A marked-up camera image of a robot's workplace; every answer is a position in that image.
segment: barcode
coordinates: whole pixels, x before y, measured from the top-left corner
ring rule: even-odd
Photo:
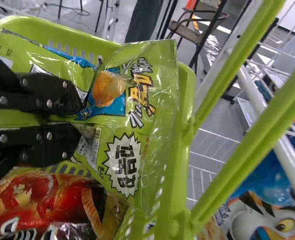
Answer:
[[[96,127],[95,128],[95,134],[94,134],[94,139],[93,139],[93,144],[92,144],[92,150],[91,150],[91,156],[89,157],[88,161],[90,161],[91,166],[96,166],[97,165],[97,157],[98,157],[98,151],[99,151],[99,146],[100,146],[100,138],[101,138],[101,128]]]

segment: plastic wrapper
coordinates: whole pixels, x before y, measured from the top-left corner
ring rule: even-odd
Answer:
[[[0,59],[15,73],[44,73],[71,81],[83,104],[96,72],[95,66],[84,58],[70,56],[7,29],[0,29]]]
[[[169,143],[177,90],[173,40],[125,44],[99,67],[87,107],[76,118],[52,116],[52,121],[70,121],[82,133],[73,161],[108,191],[130,198],[145,186],[140,169],[162,160],[155,154]]]
[[[127,208],[93,178],[19,168],[0,181],[0,239],[111,240]]]
[[[288,138],[295,149],[295,137]],[[196,236],[199,240],[295,240],[295,191],[273,150]]]

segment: yellow cartoon eye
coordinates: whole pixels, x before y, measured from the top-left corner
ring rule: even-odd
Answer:
[[[281,221],[279,221],[275,228],[280,232],[289,232],[295,227],[295,221],[291,218],[286,218]]]

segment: cable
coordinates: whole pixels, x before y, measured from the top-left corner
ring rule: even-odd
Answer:
[[[44,11],[46,11],[47,13],[53,15],[53,16],[57,16],[57,15],[58,15],[58,14],[54,14],[54,13],[48,11],[45,7],[42,7],[42,9],[43,9]],[[86,25],[84,22],[81,22],[81,21],[75,21],[75,20],[73,20],[72,18],[69,18],[69,17],[66,17],[66,16],[64,16],[64,18],[65,18],[65,19],[68,19],[68,20],[70,20],[70,21],[72,21],[72,22],[74,22],[74,23],[77,23],[77,24],[83,24],[83,25],[86,26],[88,29],[90,29],[91,31],[93,31],[93,33],[96,32],[92,27]]]
[[[44,5],[47,7],[47,6],[55,6],[55,7],[60,7],[60,5],[59,4],[55,4],[55,3],[47,3],[47,2],[45,2],[44,3]],[[78,14],[78,15],[81,15],[81,16],[90,16],[90,12],[88,12],[88,11],[86,11],[86,10],[81,10],[81,8],[75,8],[75,7],[69,7],[69,6],[63,6],[63,5],[61,5],[61,8],[63,8],[63,9],[71,9],[73,12],[75,12],[76,14]],[[76,10],[79,10],[79,11],[81,11],[81,12],[85,12],[85,13],[87,13],[87,14],[82,14],[82,13],[79,13],[79,12],[77,12]]]

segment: cartoon bird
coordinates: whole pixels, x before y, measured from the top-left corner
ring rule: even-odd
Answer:
[[[279,207],[246,191],[227,203],[228,240],[295,240],[295,206]]]

